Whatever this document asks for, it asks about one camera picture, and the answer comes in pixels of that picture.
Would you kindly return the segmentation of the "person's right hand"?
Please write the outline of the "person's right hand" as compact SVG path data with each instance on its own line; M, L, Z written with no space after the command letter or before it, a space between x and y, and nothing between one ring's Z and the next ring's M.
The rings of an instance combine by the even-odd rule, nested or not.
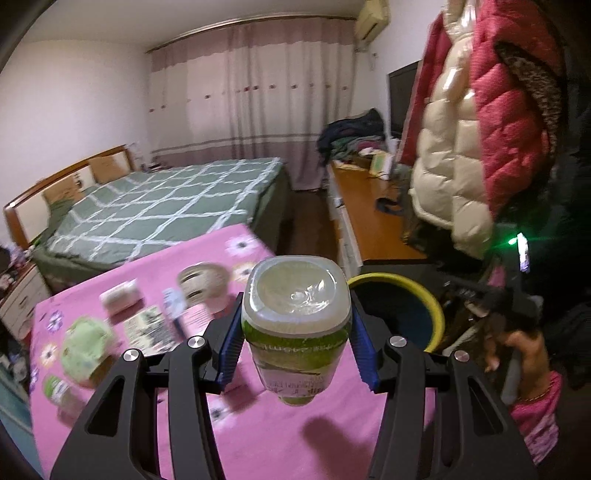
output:
M526 333L521 330L502 332L485 339L485 371L496 371L500 365L498 350L506 346L521 354L521 379L519 399L530 401L545 395L551 384L549 357L543 334L540 331Z

